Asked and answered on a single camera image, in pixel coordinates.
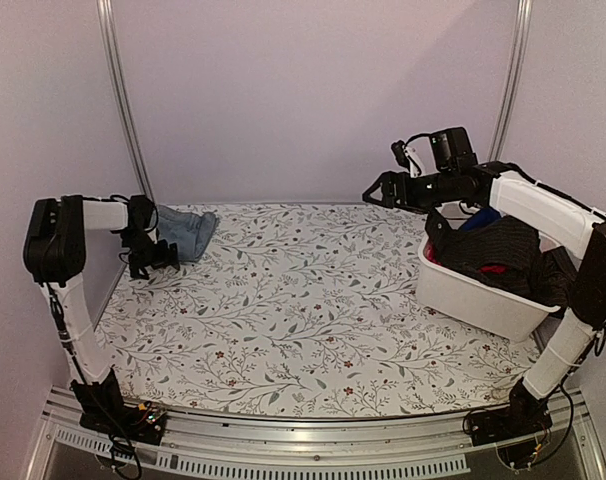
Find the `light blue denim skirt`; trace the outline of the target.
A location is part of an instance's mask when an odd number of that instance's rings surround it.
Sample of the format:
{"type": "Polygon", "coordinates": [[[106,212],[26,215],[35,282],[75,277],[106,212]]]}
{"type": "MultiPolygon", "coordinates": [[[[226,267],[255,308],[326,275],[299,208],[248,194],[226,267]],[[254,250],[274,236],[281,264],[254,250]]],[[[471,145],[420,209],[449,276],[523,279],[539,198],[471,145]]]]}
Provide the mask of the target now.
{"type": "Polygon", "coordinates": [[[181,263],[198,262],[214,236],[218,217],[212,212],[196,214],[163,205],[157,211],[159,238],[177,246],[181,263]]]}

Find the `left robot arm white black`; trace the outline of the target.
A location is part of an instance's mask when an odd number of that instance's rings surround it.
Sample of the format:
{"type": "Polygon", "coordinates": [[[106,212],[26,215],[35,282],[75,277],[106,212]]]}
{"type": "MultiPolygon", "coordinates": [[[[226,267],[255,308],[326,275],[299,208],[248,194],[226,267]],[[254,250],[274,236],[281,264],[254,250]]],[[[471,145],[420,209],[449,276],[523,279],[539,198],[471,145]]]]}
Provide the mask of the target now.
{"type": "Polygon", "coordinates": [[[114,398],[121,394],[118,380],[97,342],[85,299],[86,233],[117,235],[130,275],[146,280],[151,269],[179,267],[178,247],[160,237],[159,221],[160,209],[145,195],[40,199],[23,247],[24,265],[47,300],[77,395],[102,396],[91,412],[111,434],[124,433],[132,415],[114,398]]]}

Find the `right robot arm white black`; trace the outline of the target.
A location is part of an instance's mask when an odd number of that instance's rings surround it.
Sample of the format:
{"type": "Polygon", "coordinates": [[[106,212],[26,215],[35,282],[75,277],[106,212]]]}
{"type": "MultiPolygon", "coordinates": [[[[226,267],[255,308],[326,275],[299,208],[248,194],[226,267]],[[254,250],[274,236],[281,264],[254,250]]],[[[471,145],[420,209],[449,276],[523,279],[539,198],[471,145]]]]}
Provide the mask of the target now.
{"type": "Polygon", "coordinates": [[[606,213],[535,180],[514,163],[503,162],[420,177],[386,171],[361,197],[366,203],[415,213],[454,201],[489,207],[522,221],[566,250],[576,276],[564,317],[539,359],[513,388],[513,395],[522,398],[500,415],[500,427],[507,435],[522,435],[539,417],[533,400],[548,398],[579,368],[605,328],[606,213]]]}

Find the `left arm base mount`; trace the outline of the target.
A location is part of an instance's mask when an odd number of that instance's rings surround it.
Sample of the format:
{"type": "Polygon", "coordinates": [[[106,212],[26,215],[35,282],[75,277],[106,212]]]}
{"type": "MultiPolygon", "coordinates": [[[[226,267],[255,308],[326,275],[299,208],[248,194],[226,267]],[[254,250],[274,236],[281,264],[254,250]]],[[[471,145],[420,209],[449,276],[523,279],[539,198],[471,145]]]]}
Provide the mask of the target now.
{"type": "Polygon", "coordinates": [[[159,446],[165,433],[165,411],[151,402],[128,406],[113,370],[102,382],[71,382],[82,414],[80,426],[123,440],[159,446]]]}

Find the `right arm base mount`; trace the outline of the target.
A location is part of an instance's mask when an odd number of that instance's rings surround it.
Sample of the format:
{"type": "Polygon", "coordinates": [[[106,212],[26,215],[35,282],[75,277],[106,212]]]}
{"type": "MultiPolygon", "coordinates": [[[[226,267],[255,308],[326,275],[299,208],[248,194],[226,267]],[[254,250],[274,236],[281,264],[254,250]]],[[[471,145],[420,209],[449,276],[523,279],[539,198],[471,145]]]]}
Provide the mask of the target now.
{"type": "Polygon", "coordinates": [[[500,447],[497,451],[499,460],[509,469],[529,469],[538,460],[552,426],[548,399],[548,396],[534,397],[520,380],[511,389],[506,406],[470,410],[463,418],[462,430],[474,446],[542,433],[542,440],[525,440],[500,447]]]}

